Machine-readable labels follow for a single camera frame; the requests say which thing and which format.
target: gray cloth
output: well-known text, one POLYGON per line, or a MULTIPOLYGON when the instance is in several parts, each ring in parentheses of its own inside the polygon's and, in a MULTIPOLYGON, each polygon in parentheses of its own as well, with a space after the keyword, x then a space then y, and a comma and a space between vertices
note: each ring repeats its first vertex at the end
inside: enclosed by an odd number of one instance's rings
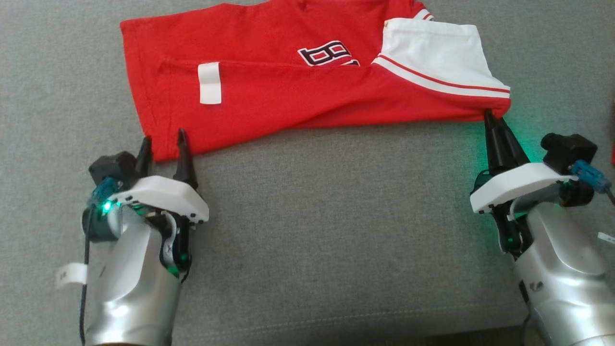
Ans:
MULTIPOLYGON (((79 289, 56 291, 54 271, 82 260, 87 166, 136 152, 142 136, 119 22, 213 3, 0 4, 0 344, 79 343, 79 289)), ((436 20, 478 26, 532 159, 545 133, 578 132, 615 179, 612 1, 427 6, 436 20)), ((480 123, 283 131, 198 157, 212 220, 194 238, 174 345, 343 344, 520 323, 512 261, 469 204, 484 168, 480 123)), ((615 286, 615 247, 595 238, 615 235, 615 209, 597 196, 573 216, 615 286)), ((108 252, 93 247, 91 273, 108 252)))

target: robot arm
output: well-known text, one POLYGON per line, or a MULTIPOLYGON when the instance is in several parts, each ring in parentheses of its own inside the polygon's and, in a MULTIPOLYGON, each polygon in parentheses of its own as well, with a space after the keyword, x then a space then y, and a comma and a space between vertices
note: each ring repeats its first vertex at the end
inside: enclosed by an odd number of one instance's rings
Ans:
POLYGON ((610 183, 589 166, 596 146, 580 135, 549 134, 543 162, 530 163, 503 119, 488 112, 485 127, 489 169, 477 177, 470 202, 496 221, 544 342, 615 345, 605 265, 563 208, 588 204, 594 190, 607 193, 610 183))
MULTIPOLYGON (((173 179, 147 176, 151 142, 139 155, 102 156, 90 166, 97 187, 82 215, 89 242, 117 241, 95 286, 93 323, 84 332, 87 285, 82 290, 80 332, 84 345, 169 346, 181 283, 191 266, 191 230, 208 221, 186 134, 173 179)), ((60 270, 58 280, 66 278, 60 270)))

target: t-shirt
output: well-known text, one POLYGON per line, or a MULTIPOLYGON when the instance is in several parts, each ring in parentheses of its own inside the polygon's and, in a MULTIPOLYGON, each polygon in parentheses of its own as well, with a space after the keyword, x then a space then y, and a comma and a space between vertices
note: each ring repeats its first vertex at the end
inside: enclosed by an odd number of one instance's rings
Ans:
POLYGON ((270 0, 121 23, 129 83, 156 161, 177 130, 204 153, 289 127, 502 116, 472 25, 412 0, 270 0))

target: white cable label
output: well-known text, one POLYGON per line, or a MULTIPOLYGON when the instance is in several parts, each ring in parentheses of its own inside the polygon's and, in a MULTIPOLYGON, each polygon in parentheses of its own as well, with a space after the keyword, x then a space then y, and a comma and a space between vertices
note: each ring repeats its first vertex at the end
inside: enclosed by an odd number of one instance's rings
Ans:
POLYGON ((598 232, 598 239, 608 241, 611 244, 615 244, 615 237, 609 236, 606 233, 598 232))
POLYGON ((60 289, 67 284, 87 284, 87 264, 69 263, 55 274, 55 287, 60 289))
POLYGON ((200 102, 204 105, 222 103, 220 63, 202 63, 198 67, 200 102))

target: printed lettering on shirt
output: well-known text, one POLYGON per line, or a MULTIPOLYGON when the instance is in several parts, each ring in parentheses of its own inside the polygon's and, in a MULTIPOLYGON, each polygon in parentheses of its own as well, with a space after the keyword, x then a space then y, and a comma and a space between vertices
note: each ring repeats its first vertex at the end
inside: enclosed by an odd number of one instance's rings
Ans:
MULTIPOLYGON (((327 42, 316 48, 301 48, 297 51, 303 60, 310 66, 320 66, 343 57, 351 57, 350 52, 340 41, 327 42)), ((342 65, 359 65, 359 61, 352 59, 342 65)))

